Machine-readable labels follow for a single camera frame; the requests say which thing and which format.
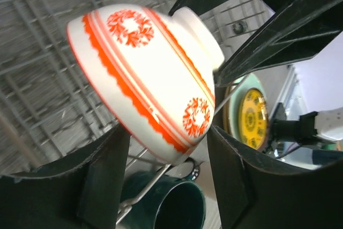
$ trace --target orange floral motif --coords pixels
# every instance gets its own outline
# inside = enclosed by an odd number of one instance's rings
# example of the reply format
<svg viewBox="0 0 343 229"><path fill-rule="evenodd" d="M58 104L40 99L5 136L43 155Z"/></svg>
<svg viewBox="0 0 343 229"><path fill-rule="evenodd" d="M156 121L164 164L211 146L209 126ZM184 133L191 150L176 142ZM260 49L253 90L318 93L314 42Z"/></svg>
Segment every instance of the orange floral motif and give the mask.
<svg viewBox="0 0 343 229"><path fill-rule="evenodd" d="M207 100L192 98L182 118L183 128L189 136L196 138L204 134L211 118Z"/></svg>
<svg viewBox="0 0 343 229"><path fill-rule="evenodd" d="M127 19L132 19L137 24L137 29L129 31L124 26ZM133 10L120 10L109 16L107 26L113 36L116 36L119 43L126 38L126 45L134 48L145 46L154 37L154 29L151 21L141 13Z"/></svg>

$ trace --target cable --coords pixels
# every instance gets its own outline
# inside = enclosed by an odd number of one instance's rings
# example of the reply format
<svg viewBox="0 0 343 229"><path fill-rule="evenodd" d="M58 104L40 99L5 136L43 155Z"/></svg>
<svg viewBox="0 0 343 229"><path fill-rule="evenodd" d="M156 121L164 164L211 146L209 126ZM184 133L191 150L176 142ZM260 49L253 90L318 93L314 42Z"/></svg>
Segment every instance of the cable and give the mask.
<svg viewBox="0 0 343 229"><path fill-rule="evenodd" d="M303 146L303 145L298 145L298 146L294 147L293 149L291 149L291 150L289 150L289 151L287 151L287 152L281 154L280 156L276 157L275 159L284 158L285 156L287 156L287 155L293 153L294 151L300 149L302 146Z"/></svg>

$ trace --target dark green cup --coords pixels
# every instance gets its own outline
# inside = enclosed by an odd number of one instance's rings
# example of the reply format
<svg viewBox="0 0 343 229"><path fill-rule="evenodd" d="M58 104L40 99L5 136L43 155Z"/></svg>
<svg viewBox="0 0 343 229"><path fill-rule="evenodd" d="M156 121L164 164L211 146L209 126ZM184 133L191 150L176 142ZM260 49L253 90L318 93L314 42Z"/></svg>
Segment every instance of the dark green cup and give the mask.
<svg viewBox="0 0 343 229"><path fill-rule="evenodd" d="M156 173L138 172L127 179L121 201L136 197ZM206 204L191 181L163 175L122 223L129 229L202 229Z"/></svg>

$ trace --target yellow plate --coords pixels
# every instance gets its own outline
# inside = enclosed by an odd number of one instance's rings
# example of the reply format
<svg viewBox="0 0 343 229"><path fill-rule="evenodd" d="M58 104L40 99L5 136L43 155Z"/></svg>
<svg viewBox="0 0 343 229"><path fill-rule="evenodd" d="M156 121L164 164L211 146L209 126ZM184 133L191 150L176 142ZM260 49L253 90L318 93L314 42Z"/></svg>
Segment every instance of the yellow plate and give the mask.
<svg viewBox="0 0 343 229"><path fill-rule="evenodd" d="M244 144L256 150L261 148L267 134L268 113L260 90L251 88L242 99L238 127Z"/></svg>

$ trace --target dish rack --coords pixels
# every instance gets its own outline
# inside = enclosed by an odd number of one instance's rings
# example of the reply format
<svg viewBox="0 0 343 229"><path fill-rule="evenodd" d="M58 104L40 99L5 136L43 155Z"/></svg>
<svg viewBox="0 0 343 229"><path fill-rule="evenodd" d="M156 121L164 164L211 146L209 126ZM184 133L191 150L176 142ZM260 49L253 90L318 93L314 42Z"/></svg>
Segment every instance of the dish rack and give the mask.
<svg viewBox="0 0 343 229"><path fill-rule="evenodd" d="M175 1L0 0L0 173L29 171L57 160L118 122L71 54L65 34L68 21L115 3L167 13ZM226 58L269 17L261 0L229 0L201 15ZM170 166L145 158L146 153L132 144L126 168L140 161L163 169L139 196L122 203L118 222Z"/></svg>

